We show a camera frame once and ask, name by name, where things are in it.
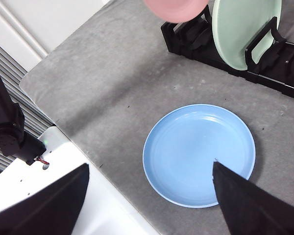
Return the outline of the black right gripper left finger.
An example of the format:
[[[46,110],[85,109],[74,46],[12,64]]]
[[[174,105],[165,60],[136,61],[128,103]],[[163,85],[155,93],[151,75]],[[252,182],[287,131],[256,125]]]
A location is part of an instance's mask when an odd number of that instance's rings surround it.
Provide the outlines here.
[[[0,212],[0,235],[70,235],[83,207],[89,166],[82,164]]]

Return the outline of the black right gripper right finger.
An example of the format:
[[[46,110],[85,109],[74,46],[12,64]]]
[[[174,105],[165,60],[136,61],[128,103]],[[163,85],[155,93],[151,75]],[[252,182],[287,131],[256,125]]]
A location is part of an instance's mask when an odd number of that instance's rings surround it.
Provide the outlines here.
[[[213,164],[213,183],[232,235],[294,235],[294,206],[217,161]]]

